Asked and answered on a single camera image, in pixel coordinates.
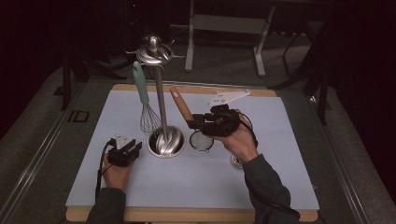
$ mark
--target sleeve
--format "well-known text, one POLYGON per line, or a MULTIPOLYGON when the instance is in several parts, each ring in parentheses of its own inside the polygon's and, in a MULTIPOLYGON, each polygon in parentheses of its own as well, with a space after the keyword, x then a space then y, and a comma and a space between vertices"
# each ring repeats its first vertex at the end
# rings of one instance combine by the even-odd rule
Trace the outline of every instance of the sleeve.
POLYGON ((88 215, 87 223, 122 224, 125 211, 125 193, 120 189, 101 189, 88 215))
MULTIPOLYGON (((284 206, 290 206, 289 190, 282 185, 277 172, 260 154, 243 165, 246 180, 261 196, 284 206)), ((262 202, 251 192, 250 201, 256 210, 255 223, 289 224, 300 223, 297 216, 273 208, 262 202)))

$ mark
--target handle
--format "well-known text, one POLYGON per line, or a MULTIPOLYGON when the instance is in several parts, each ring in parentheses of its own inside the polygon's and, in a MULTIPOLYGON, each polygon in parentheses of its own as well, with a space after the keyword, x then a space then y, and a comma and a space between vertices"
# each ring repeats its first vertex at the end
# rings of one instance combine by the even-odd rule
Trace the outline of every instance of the handle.
POLYGON ((147 105, 149 103, 148 86, 142 65, 138 61, 134 62, 133 70, 134 82, 136 83, 137 91, 139 92, 140 102, 142 102, 143 105, 147 105))
POLYGON ((175 103, 177 105, 178 110, 180 111, 181 115, 183 116, 184 120, 194 120, 194 117, 192 116, 192 113, 189 110, 189 107, 186 105, 186 102, 184 101, 183 97, 180 95, 176 87, 172 87, 169 90, 172 94, 172 97, 175 100, 175 103))

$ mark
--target person's left hand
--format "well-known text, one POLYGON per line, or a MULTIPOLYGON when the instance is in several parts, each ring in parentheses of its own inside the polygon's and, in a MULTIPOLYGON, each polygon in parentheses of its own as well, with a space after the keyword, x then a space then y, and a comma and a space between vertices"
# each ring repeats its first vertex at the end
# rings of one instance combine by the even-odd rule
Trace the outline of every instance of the person's left hand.
POLYGON ((128 185, 129 174, 132 171, 134 163, 132 162, 127 167, 115 166, 108 162, 107 156, 108 154, 106 153, 104 157, 105 167, 102 168, 102 172, 105 172, 103 178, 105 179, 106 186, 108 188, 121 189, 125 192, 126 186, 128 185))

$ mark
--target hand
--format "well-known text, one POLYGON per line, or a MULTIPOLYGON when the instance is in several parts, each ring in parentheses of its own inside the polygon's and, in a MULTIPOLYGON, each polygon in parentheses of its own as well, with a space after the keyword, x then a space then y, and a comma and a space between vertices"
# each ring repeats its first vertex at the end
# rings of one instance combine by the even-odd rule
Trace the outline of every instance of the hand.
MULTIPOLYGON (((239 118, 250 126, 249 122, 243 115, 239 114, 239 118)), ((227 137, 210 137, 222 142, 224 147, 233 153, 235 157, 242 162, 242 164, 251 161, 259 155, 251 132, 242 124, 239 125, 238 129, 234 133, 227 137)))
POLYGON ((128 185, 129 173, 131 173, 134 163, 132 162, 127 167, 115 166, 108 162, 107 156, 108 154, 106 153, 104 157, 105 167, 102 168, 102 172, 105 172, 103 177, 106 186, 108 188, 121 189, 125 192, 126 186, 128 185))

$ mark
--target metal bowl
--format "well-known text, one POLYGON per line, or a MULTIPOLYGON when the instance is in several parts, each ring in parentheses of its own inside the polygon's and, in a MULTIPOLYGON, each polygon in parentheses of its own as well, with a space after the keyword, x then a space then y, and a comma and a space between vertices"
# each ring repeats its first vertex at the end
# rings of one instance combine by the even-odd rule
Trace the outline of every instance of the metal bowl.
POLYGON ((168 141, 163 139, 163 132, 153 132, 148 136, 148 151, 158 158, 173 158, 186 146, 186 136, 175 126, 167 126, 168 141))

